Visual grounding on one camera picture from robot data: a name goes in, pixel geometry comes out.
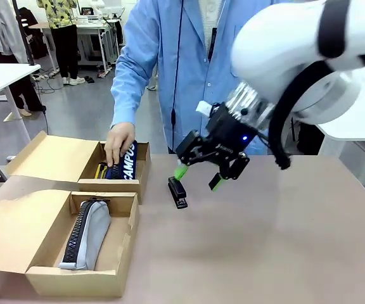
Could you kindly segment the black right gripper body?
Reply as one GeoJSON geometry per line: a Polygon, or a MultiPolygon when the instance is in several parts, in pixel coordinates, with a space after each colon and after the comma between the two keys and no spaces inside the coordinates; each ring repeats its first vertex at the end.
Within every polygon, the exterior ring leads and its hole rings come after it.
{"type": "Polygon", "coordinates": [[[246,152],[258,132],[230,114],[224,103],[214,103],[210,118],[203,117],[200,134],[210,140],[216,153],[237,156],[246,152]]]}

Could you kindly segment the small black stapler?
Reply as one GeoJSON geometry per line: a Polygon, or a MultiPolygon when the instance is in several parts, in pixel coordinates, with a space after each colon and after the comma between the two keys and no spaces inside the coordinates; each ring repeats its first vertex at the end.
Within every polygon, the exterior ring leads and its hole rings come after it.
{"type": "Polygon", "coordinates": [[[184,209],[188,207],[186,202],[186,190],[179,180],[175,177],[168,178],[168,187],[173,197],[177,209],[184,209]]]}

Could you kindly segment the navy zipper pencil case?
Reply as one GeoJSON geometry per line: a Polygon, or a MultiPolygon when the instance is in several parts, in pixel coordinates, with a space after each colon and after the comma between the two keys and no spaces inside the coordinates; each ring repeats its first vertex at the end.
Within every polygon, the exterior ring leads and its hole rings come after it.
{"type": "Polygon", "coordinates": [[[138,144],[134,141],[125,154],[120,157],[119,163],[107,167],[106,179],[133,180],[136,178],[138,144]]]}

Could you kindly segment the grey zipper pencil case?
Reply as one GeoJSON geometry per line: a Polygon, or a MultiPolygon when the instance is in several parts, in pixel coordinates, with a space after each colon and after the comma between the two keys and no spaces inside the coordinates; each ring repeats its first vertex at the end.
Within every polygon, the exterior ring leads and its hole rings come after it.
{"type": "Polygon", "coordinates": [[[110,223],[107,201],[98,198],[83,201],[58,267],[94,270],[110,223]]]}

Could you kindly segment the small cardboard box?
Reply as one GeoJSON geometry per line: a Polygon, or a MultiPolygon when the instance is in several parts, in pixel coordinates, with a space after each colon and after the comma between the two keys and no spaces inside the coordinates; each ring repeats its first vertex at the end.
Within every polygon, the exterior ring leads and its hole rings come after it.
{"type": "Polygon", "coordinates": [[[106,160],[104,142],[50,136],[41,131],[6,166],[9,175],[35,177],[51,181],[73,182],[79,191],[137,193],[143,202],[150,171],[150,145],[137,143],[126,161],[137,157],[135,178],[108,180],[96,179],[98,165],[106,160]]]}

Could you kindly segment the large cardboard box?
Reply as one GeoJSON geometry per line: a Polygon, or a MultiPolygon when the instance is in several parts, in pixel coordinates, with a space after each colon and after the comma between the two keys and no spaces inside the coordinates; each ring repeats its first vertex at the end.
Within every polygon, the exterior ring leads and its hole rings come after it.
{"type": "Polygon", "coordinates": [[[41,296],[120,298],[139,219],[136,193],[43,190],[0,201],[0,272],[23,274],[41,296]],[[111,223],[94,270],[58,267],[83,201],[107,201],[111,223]]]}

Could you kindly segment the person's right forearm blue sleeve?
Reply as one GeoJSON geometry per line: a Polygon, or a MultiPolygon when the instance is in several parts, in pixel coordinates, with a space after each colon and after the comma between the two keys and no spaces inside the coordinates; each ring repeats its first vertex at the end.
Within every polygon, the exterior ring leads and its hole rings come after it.
{"type": "Polygon", "coordinates": [[[140,50],[136,52],[134,47],[124,46],[118,57],[110,89],[114,99],[111,127],[124,122],[134,125],[136,122],[136,111],[149,79],[141,55],[140,50]]]}

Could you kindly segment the person's right hand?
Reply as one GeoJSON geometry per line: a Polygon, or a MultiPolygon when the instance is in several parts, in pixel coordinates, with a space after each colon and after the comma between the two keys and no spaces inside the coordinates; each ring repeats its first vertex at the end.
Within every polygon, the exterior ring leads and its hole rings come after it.
{"type": "Polygon", "coordinates": [[[129,122],[115,124],[108,132],[105,153],[109,167],[117,165],[135,140],[135,126],[129,122]]]}

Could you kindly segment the person in blue lab coat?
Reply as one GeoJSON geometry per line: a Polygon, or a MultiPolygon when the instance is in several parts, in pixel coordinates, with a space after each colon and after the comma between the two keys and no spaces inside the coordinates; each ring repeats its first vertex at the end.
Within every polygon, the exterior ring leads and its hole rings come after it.
{"type": "Polygon", "coordinates": [[[160,112],[170,152],[190,131],[200,133],[204,117],[196,112],[200,101],[220,103],[238,85],[230,56],[242,26],[266,7],[289,1],[138,0],[125,25],[125,45],[142,52],[148,84],[153,72],[158,74],[160,112]],[[209,62],[214,27],[217,36],[209,62]]]}

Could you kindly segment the white table with rounded corner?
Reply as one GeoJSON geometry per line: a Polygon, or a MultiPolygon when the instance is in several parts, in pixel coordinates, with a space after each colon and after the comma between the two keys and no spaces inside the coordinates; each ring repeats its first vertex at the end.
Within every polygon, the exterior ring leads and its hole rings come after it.
{"type": "Polygon", "coordinates": [[[360,94],[345,114],[317,126],[324,134],[318,155],[340,158],[345,154],[342,160],[365,186],[365,68],[354,71],[353,76],[360,81],[360,94]]]}
{"type": "Polygon", "coordinates": [[[13,121],[18,123],[19,134],[21,135],[25,144],[30,142],[30,136],[27,132],[26,126],[23,122],[22,116],[20,115],[18,108],[16,107],[15,101],[9,89],[9,85],[20,80],[31,73],[39,70],[41,66],[39,64],[14,64],[14,63],[0,63],[0,91],[4,92],[7,102],[10,106],[10,110],[13,114],[13,121]]]}

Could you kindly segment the brown top workshop desk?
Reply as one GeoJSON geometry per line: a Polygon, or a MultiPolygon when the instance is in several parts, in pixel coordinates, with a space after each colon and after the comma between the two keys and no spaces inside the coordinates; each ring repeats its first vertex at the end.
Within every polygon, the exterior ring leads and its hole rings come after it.
{"type": "Polygon", "coordinates": [[[120,19],[102,19],[98,23],[77,24],[77,59],[80,67],[96,67],[105,78],[120,54],[120,19]]]}

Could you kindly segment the person in yellow patterned shirt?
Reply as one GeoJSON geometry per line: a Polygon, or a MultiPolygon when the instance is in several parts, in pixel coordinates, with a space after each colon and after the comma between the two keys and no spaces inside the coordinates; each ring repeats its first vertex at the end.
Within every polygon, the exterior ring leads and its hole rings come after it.
{"type": "Polygon", "coordinates": [[[77,26],[73,14],[77,1],[36,0],[36,3],[46,13],[63,85],[83,84],[85,79],[78,76],[77,26]]]}

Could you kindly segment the person in black trousers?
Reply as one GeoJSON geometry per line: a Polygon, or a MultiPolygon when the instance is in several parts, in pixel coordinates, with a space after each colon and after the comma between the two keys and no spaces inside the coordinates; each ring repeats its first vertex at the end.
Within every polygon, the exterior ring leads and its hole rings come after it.
{"type": "MultiPolygon", "coordinates": [[[[0,63],[15,63],[18,61],[13,54],[11,55],[3,55],[0,52],[0,63]]],[[[26,76],[20,80],[9,85],[11,94],[15,101],[16,107],[19,110],[24,110],[26,103],[27,108],[30,112],[43,112],[46,110],[46,107],[42,105],[36,91],[32,85],[29,76],[26,76]]]]}

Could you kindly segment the black coat rack pole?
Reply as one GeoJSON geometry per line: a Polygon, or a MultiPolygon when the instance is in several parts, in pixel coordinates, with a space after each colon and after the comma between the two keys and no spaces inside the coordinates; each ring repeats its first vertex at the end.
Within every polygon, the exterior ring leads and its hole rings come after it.
{"type": "Polygon", "coordinates": [[[19,30],[20,30],[20,33],[21,33],[23,45],[25,47],[25,51],[26,51],[26,54],[27,54],[28,63],[30,65],[34,66],[35,62],[34,62],[34,59],[32,57],[30,46],[29,46],[28,41],[27,41],[27,36],[25,34],[25,31],[24,31],[24,28],[23,28],[23,25],[22,25],[22,18],[20,16],[20,12],[18,10],[18,5],[16,3],[16,0],[11,0],[11,2],[12,2],[13,9],[14,9],[14,12],[15,12],[15,18],[16,18],[16,21],[18,23],[18,27],[19,27],[19,30]]]}

